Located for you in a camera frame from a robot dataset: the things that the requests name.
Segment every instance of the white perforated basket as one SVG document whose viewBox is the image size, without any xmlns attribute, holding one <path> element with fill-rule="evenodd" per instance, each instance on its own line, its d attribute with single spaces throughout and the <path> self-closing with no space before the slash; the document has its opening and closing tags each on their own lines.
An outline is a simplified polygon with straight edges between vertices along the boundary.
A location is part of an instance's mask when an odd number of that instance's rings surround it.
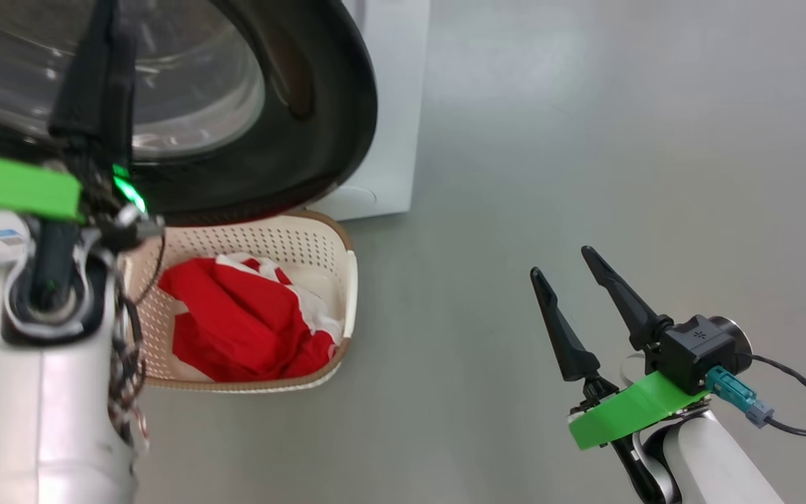
<svg viewBox="0 0 806 504">
<path fill-rule="evenodd" d="M 137 298 L 154 274 L 160 239 L 148 240 L 125 258 L 125 283 Z M 161 272 L 191 258 L 246 252 L 271 258 L 292 283 L 325 300 L 333 318 L 344 321 L 342 343 L 322 370 L 297 379 L 215 383 L 173 355 L 177 301 L 154 289 L 139 307 L 148 385 L 228 393 L 284 392 L 322 385 L 338 370 L 356 317 L 356 256 L 348 235 L 321 213 L 302 211 L 252 223 L 213 227 L 168 227 Z"/>
</svg>

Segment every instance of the basket rim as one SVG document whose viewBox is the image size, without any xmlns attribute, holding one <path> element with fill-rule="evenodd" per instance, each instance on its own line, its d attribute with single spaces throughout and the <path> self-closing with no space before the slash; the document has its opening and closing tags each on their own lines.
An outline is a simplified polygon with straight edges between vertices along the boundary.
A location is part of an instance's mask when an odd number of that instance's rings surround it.
<svg viewBox="0 0 806 504">
<path fill-rule="evenodd" d="M 190 381 L 178 379 L 156 379 L 156 377 L 148 377 L 145 379 L 145 384 L 156 386 L 160 389 L 179 389 L 179 390 L 192 390 L 201 392 L 246 392 L 255 390 L 272 390 L 272 389 L 288 389 L 288 387 L 306 386 L 310 383 L 319 381 L 327 374 L 331 373 L 338 367 L 344 358 L 344 354 L 350 347 L 350 339 L 344 338 L 344 341 L 338 345 L 335 354 L 329 363 L 322 366 L 318 371 L 310 373 L 307 376 L 295 377 L 295 379 L 273 379 L 266 381 L 236 381 L 236 382 L 208 382 L 208 381 Z"/>
</svg>

